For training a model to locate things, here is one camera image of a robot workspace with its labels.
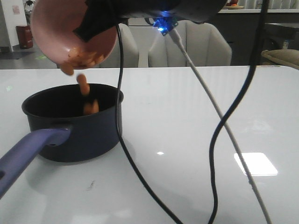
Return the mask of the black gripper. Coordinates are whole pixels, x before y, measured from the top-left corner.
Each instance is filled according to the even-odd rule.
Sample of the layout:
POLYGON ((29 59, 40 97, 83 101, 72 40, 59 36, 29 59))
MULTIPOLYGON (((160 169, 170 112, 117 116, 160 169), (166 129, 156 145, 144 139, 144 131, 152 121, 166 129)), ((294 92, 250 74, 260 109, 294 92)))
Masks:
POLYGON ((206 22, 226 4, 225 0, 112 0, 119 18, 163 18, 206 22))

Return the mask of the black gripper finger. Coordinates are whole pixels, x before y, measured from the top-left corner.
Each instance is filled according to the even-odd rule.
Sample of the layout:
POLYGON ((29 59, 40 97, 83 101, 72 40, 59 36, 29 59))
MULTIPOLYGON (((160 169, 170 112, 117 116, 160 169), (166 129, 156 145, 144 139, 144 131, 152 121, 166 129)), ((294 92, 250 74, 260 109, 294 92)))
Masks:
POLYGON ((86 12, 73 33, 82 41, 89 42, 96 35, 119 24, 109 0, 86 0, 86 12))

